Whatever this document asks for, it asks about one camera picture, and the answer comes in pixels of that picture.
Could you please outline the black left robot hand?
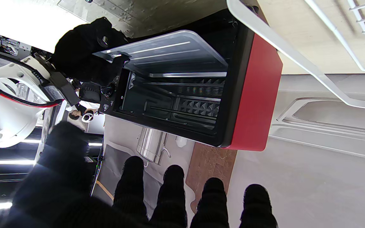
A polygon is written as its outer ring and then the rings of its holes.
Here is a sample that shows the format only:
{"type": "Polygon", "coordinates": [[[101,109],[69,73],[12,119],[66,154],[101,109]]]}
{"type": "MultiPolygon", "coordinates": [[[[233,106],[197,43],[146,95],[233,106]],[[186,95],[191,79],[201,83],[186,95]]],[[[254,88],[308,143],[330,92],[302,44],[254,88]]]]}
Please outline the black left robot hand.
{"type": "Polygon", "coordinates": [[[188,222],[184,170],[171,165],[163,176],[150,218],[144,204],[144,163],[129,157],[113,205],[89,195],[87,135],[60,122],[47,137],[37,164],[16,190],[3,228],[228,228],[227,195],[219,178],[204,184],[197,212],[188,222]]]}

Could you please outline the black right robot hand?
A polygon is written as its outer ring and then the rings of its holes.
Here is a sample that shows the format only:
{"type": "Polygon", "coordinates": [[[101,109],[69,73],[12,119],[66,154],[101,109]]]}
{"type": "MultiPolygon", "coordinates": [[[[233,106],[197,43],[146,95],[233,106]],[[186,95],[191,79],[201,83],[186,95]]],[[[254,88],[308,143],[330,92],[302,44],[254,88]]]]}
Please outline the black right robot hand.
{"type": "Polygon", "coordinates": [[[49,62],[68,78],[104,87],[120,75],[130,58],[120,55],[109,62],[95,53],[125,44],[126,36],[101,17],[66,32],[55,45],[49,62]]]}

